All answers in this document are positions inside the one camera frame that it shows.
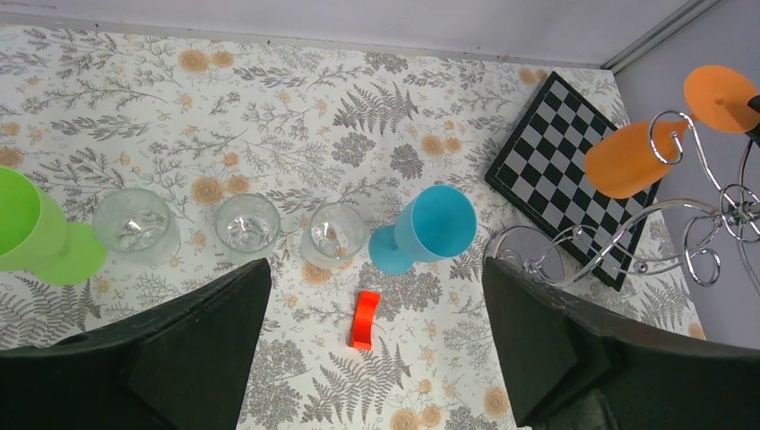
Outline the blue wine glass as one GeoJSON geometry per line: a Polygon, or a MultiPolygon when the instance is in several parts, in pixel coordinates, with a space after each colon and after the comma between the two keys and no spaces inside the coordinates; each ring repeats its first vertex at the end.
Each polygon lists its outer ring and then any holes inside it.
{"type": "Polygon", "coordinates": [[[416,262],[438,262],[464,253],[477,235],[478,219],[468,197],[450,185],[423,190],[397,220],[378,228],[368,243],[371,262],[401,275],[416,262]]]}

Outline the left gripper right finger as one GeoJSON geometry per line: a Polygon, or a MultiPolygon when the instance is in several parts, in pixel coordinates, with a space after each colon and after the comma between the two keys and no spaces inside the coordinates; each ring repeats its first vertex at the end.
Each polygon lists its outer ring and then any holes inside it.
{"type": "Polygon", "coordinates": [[[759,353],[629,319],[488,258],[514,421],[534,429],[756,429],[759,353]]]}

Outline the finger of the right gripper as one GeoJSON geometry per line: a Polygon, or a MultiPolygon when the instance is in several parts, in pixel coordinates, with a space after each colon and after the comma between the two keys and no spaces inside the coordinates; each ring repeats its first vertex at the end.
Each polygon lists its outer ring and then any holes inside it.
{"type": "Polygon", "coordinates": [[[753,113],[756,115],[756,118],[754,119],[753,127],[746,131],[746,135],[755,143],[755,145],[759,145],[760,143],[760,122],[759,122],[760,96],[756,95],[752,99],[750,99],[747,102],[747,106],[753,111],[753,113]]]}

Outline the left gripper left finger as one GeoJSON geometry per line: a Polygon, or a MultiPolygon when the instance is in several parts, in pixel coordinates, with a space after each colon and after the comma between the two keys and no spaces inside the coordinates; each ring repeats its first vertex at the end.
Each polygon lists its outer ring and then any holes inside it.
{"type": "Polygon", "coordinates": [[[4,429],[233,429],[272,289],[265,259],[46,347],[1,354],[4,429]]]}

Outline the green wine glass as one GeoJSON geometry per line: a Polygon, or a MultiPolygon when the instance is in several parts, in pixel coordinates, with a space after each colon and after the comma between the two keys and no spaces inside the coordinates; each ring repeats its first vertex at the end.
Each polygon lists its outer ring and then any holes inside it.
{"type": "Polygon", "coordinates": [[[25,175],[1,168],[1,271],[29,270],[51,285],[95,275],[108,254],[91,225],[70,222],[25,175]]]}

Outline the orange wine glass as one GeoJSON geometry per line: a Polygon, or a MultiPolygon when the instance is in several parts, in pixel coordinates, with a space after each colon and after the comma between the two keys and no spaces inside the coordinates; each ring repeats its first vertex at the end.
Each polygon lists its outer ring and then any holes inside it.
{"type": "Polygon", "coordinates": [[[646,122],[616,130],[586,154],[584,171],[602,194],[625,199],[666,176],[683,158],[687,132],[701,122],[722,133],[746,133],[756,115],[747,102],[759,89],[743,74],[724,65],[697,67],[685,79],[689,114],[666,111],[646,122]]]}

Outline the clear wine glass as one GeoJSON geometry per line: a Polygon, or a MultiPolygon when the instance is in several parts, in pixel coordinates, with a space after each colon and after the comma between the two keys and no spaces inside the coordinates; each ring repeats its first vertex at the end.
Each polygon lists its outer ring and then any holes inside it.
{"type": "Polygon", "coordinates": [[[108,194],[96,207],[92,226],[108,250],[135,263],[163,264],[181,245],[173,211],[165,199],[147,189],[126,188],[108,194]]]}
{"type": "Polygon", "coordinates": [[[281,231],[277,208],[259,193],[228,198],[213,218],[214,232],[223,253],[233,263],[268,258],[281,231]]]}
{"type": "Polygon", "coordinates": [[[347,203],[326,203],[308,221],[301,256],[317,268],[336,269],[355,256],[368,237],[368,228],[356,209],[347,203]]]}

